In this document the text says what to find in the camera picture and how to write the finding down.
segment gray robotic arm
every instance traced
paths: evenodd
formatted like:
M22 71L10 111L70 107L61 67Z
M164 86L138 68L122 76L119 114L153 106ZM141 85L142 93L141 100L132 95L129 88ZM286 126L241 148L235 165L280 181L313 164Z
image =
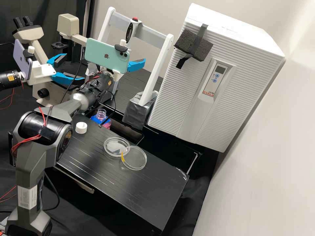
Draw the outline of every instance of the gray robotic arm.
M52 229L50 217L42 209L41 189L44 169L56 165L72 137L72 116L102 101L113 84L110 74L86 82L71 100L50 108L41 108L46 115L45 126L39 108L24 114L13 131L15 143L38 134L37 140L23 143L16 154L18 206L7 220L6 234L48 236Z

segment black strap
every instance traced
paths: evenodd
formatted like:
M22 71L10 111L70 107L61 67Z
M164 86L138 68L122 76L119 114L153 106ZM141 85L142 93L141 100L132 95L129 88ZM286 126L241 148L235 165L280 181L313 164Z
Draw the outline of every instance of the black strap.
M195 54L207 27L208 27L208 25L202 24L202 26L200 27L199 32L197 34L197 37L195 38L194 44L189 49L189 52L182 59L180 59L178 61L176 68L181 69L182 66L184 65L185 61L187 61L189 58L191 58Z

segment mint green iphone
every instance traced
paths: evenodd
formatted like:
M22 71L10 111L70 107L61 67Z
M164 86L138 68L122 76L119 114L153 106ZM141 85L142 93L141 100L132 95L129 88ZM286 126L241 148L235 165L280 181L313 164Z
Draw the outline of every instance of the mint green iphone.
M114 46L102 43L92 38L86 41L84 58L111 70L124 74L127 71L129 52L119 52Z

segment yellow strip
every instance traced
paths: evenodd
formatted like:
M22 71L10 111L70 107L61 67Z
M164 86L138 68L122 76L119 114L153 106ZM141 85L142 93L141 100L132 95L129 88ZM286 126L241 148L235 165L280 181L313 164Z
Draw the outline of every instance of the yellow strip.
M121 153L121 160L122 160L123 162L125 162L124 153L123 153L123 152Z
M9 80L9 81L14 81L13 75L9 75L9 76L8 76L8 80Z

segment ribbed panel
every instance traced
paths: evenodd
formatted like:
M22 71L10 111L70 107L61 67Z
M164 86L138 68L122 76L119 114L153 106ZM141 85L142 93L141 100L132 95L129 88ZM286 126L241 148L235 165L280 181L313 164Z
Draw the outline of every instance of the ribbed panel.
M185 22L184 29L197 33L199 26ZM214 46L203 62L191 58L179 70L176 64L185 53L174 50L149 125L176 135L211 58L217 58L237 70L215 100L196 143L225 151L284 58L211 31L204 38Z

